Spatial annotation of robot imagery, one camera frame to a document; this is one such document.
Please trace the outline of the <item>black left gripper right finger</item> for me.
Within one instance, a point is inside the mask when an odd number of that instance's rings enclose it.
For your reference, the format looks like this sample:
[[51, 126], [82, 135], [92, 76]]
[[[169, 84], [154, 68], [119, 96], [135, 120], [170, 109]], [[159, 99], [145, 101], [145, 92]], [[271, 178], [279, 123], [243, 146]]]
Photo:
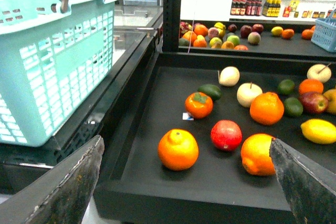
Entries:
[[269, 155], [296, 223], [335, 223], [335, 174], [277, 138]]

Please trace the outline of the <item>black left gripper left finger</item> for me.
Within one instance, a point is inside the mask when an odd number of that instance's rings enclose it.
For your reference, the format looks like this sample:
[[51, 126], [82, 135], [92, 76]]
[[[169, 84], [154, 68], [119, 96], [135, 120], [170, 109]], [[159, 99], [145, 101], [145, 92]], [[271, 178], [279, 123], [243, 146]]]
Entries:
[[81, 223], [96, 187], [104, 141], [96, 135], [1, 203], [1, 223]]

